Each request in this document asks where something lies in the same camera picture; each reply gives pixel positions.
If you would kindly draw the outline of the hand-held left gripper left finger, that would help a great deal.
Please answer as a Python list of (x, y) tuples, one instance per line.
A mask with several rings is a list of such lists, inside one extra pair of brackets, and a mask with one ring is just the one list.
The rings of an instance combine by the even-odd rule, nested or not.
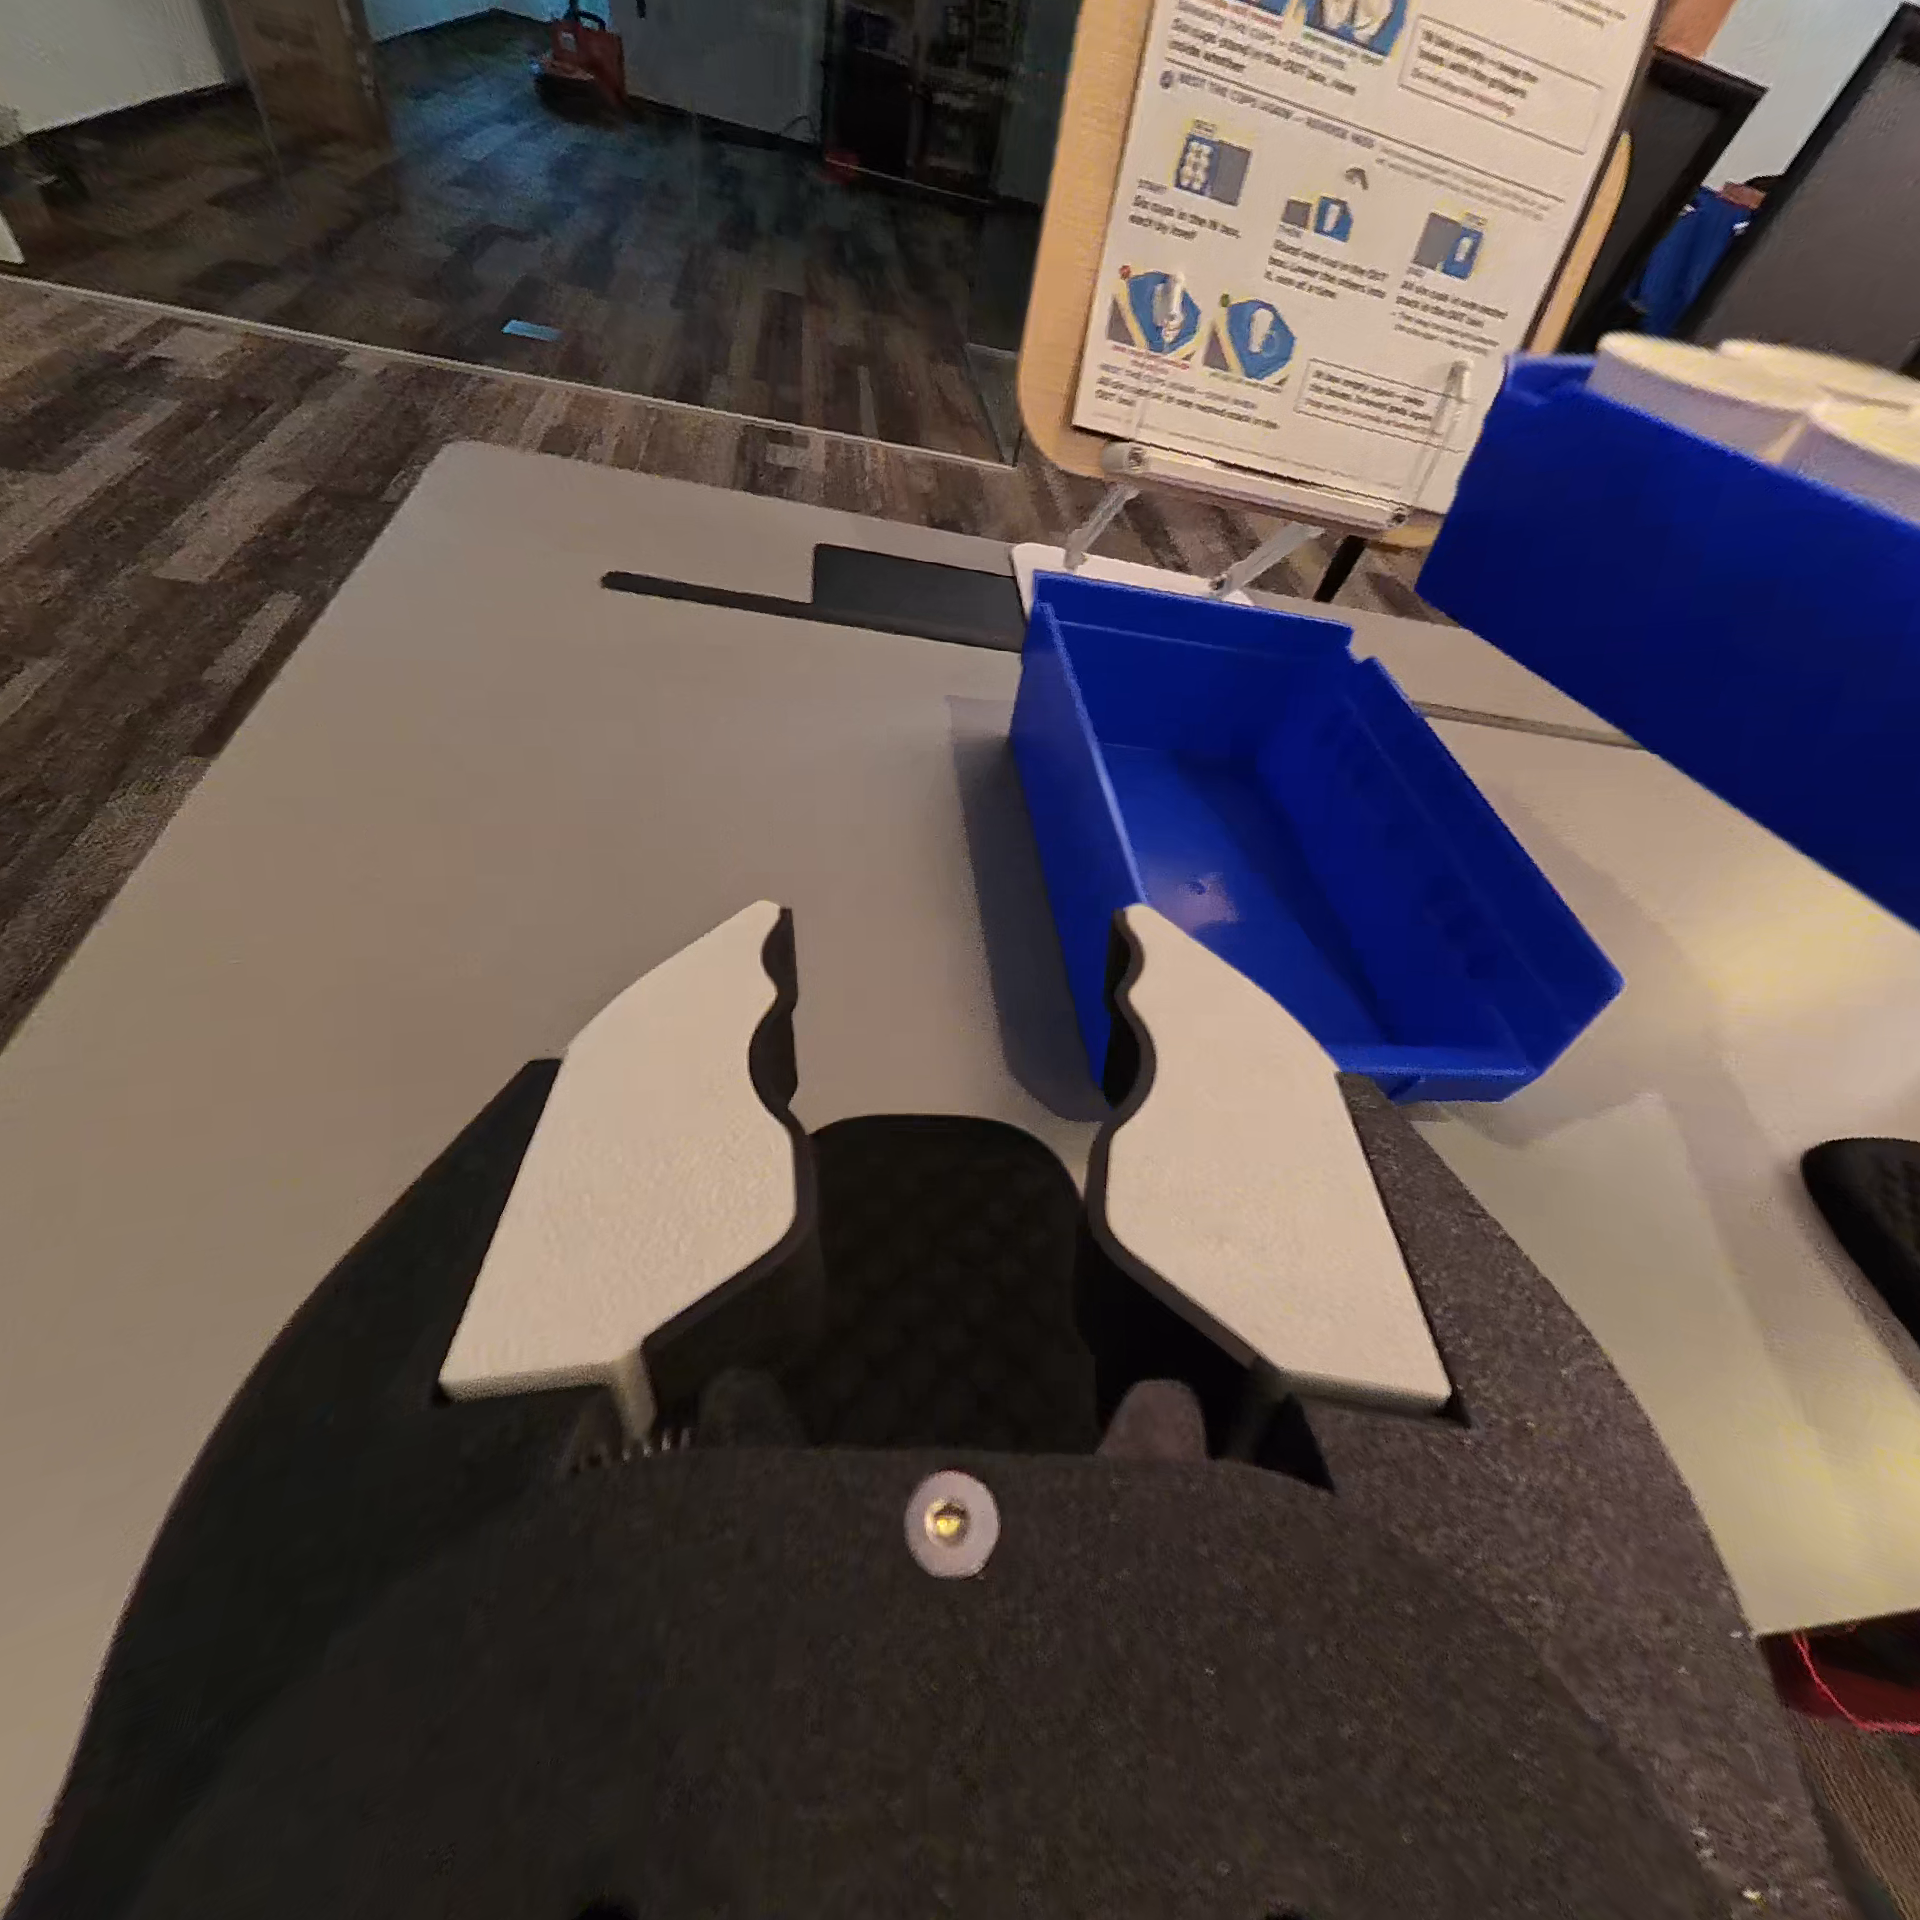
[(789, 909), (751, 899), (577, 1030), (442, 1354), (449, 1402), (601, 1389), (645, 1440), (814, 1339), (795, 1002)]

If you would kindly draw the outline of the white board stand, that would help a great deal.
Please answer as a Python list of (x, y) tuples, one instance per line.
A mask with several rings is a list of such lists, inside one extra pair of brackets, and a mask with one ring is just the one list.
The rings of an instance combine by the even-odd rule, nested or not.
[(1431, 539), (1436, 516), (1399, 500), (1115, 442), (1101, 453), (1101, 500), (1067, 535), (1016, 543), (1011, 570), (1026, 613), (1054, 579), (1281, 607), (1333, 601), (1363, 557)]

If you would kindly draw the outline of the wooden instruction board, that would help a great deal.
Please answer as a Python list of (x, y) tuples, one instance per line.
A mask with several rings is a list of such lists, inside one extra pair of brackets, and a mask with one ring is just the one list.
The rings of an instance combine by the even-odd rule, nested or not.
[(1436, 524), (1655, 52), (1621, 0), (1078, 5), (1020, 425), (1094, 487)]

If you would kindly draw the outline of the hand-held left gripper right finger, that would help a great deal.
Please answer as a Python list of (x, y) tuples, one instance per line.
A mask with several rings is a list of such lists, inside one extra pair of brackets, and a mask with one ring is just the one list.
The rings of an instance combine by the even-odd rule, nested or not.
[(1281, 1404), (1456, 1411), (1444, 1347), (1310, 1030), (1147, 906), (1111, 923), (1111, 1060), (1082, 1189), (1094, 1417), (1163, 1384), (1203, 1447)]

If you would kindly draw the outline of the blue plastic bin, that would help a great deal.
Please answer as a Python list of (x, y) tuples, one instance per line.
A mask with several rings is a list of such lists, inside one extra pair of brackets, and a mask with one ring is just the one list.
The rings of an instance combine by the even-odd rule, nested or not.
[(1915, 519), (1509, 358), (1414, 591), (1920, 923)]
[(1011, 752), (1090, 1075), (1123, 906), (1391, 1100), (1505, 1100), (1621, 1002), (1621, 969), (1337, 619), (1045, 570)]

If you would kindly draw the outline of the black framed panel on stand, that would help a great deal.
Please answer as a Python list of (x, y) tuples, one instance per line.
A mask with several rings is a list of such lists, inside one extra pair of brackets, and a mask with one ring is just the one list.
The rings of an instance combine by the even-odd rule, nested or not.
[(1604, 227), (1556, 352), (1590, 352), (1604, 329), (1634, 318), (1634, 287), (1655, 249), (1683, 218), (1692, 196), (1710, 182), (1716, 162), (1759, 106), (1761, 81), (1718, 73), (1673, 46), (1655, 46), (1634, 111), (1624, 119), (1630, 171), (1621, 213)]
[(1778, 344), (1915, 375), (1920, 17), (1895, 5), (1790, 168), (1729, 242), (1683, 338)]

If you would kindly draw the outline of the white paper cup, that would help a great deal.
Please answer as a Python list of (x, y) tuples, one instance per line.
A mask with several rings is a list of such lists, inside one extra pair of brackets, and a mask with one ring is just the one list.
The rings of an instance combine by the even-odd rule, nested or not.
[(1826, 397), (1790, 439), (1786, 472), (1870, 500), (1895, 519), (1920, 519), (1920, 413)]
[(1778, 439), (1821, 406), (1821, 391), (1716, 348), (1651, 333), (1598, 344), (1586, 397), (1683, 425), (1702, 439)]
[(1920, 381), (1908, 372), (1870, 369), (1870, 362), (1816, 352), (1816, 348), (1752, 344), (1752, 338), (1727, 338), (1716, 352), (1751, 372), (1805, 386), (1813, 397), (1835, 400), (1835, 406), (1874, 406), (1874, 412), (1890, 412), (1890, 413), (1920, 412)]

